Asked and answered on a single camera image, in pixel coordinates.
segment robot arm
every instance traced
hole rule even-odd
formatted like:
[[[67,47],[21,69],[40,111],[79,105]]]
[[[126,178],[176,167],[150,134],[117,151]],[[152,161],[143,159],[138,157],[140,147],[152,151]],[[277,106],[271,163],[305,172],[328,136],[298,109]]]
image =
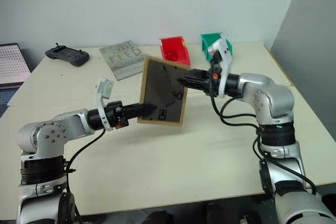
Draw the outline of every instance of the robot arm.
[[[123,106],[111,102],[98,109],[60,114],[45,122],[30,123],[18,133],[21,155],[21,184],[18,186],[17,223],[73,223],[75,200],[67,185],[63,158],[64,145],[71,140],[89,136],[96,130],[128,126],[128,119],[151,114],[151,104]]]
[[[213,96],[239,96],[253,107],[261,138],[259,152],[263,155],[259,162],[261,183],[264,191],[275,199],[279,223],[336,223],[335,216],[322,201],[307,192],[309,186],[302,179],[305,170],[299,142],[295,139],[294,98],[290,90],[276,85],[268,77],[252,73],[224,74],[223,84],[219,51],[214,53],[214,58],[217,58],[217,67],[212,66],[211,71],[192,69],[180,81],[188,88]]]

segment white table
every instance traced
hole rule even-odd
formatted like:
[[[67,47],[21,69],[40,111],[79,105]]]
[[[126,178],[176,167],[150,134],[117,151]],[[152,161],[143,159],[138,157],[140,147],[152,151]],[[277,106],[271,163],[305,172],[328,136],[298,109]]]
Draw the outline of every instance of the white table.
[[[71,64],[45,57],[16,92],[9,102],[14,104],[63,105],[69,101],[88,100],[93,105],[95,85],[100,76],[115,81],[111,100],[139,102],[142,74],[116,81],[110,68],[99,52],[99,48],[84,48],[90,60],[79,68]],[[151,56],[162,57],[159,46],[141,47]],[[193,68],[209,69],[200,45],[188,45]],[[261,42],[240,42],[234,44],[233,73],[260,73],[271,77],[275,83],[289,86],[290,82],[272,59]],[[190,93],[202,93],[190,90]]]

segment black band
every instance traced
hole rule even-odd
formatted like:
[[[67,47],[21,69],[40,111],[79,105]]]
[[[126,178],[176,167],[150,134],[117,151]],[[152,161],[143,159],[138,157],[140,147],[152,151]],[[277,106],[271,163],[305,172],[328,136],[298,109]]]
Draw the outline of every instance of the black band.
[[[258,133],[261,142],[269,146],[284,146],[295,143],[293,122],[272,125],[260,125]]]
[[[104,128],[104,125],[101,122],[101,118],[100,118],[98,109],[89,110],[89,112],[88,112],[88,124],[89,124],[90,128],[92,128],[95,131],[101,130],[102,128]]]
[[[293,191],[305,191],[302,183],[296,180],[282,180],[275,183],[276,193],[280,196]]]
[[[63,156],[21,162],[21,185],[48,182],[65,176]]]
[[[225,83],[224,93],[230,97],[235,97],[239,95],[238,93],[238,84],[239,84],[240,75],[229,73]]]

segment book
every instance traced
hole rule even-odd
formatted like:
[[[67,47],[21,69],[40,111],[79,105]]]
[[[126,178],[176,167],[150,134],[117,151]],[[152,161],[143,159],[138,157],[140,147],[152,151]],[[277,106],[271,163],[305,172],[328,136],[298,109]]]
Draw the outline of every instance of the book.
[[[131,40],[100,48],[99,51],[118,81],[143,70],[144,56]]]

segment floor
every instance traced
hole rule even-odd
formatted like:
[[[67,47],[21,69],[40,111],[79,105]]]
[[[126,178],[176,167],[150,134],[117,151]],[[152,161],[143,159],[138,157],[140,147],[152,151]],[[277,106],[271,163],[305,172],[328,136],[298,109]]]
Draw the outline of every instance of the floor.
[[[336,193],[336,184],[318,186],[318,192],[323,196]],[[274,201],[267,199],[265,195],[255,195],[212,201],[194,202],[189,204],[172,205],[160,208],[148,208],[142,210],[115,212],[105,215],[84,216],[84,221],[94,224],[141,224],[141,222],[152,212],[166,210],[172,214],[175,224],[205,224],[205,207],[213,202],[220,205],[225,213],[226,223],[239,223],[240,218],[246,212],[257,212],[261,223],[277,224],[277,216],[274,208]],[[0,221],[1,224],[14,224],[13,220]]]

